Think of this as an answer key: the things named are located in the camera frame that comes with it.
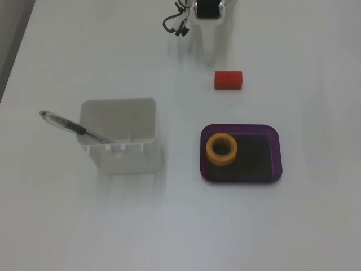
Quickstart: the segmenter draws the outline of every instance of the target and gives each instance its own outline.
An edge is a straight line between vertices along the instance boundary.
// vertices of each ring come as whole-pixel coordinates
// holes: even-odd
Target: red cube
[[[241,71],[215,72],[215,90],[240,90],[242,89],[243,75]]]

